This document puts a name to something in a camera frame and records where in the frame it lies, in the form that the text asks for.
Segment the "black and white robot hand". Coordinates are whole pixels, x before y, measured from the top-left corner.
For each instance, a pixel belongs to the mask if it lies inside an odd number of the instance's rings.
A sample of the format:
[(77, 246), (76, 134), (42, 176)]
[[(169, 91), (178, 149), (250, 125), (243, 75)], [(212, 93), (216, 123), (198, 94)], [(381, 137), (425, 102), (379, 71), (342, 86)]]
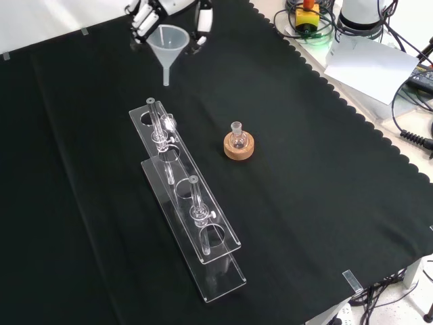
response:
[(189, 35), (187, 53), (198, 53), (206, 43), (213, 23), (212, 1), (155, 0), (131, 1), (125, 8), (131, 17), (131, 32), (134, 42), (144, 44), (150, 35), (170, 16), (176, 16), (196, 6), (196, 29)]

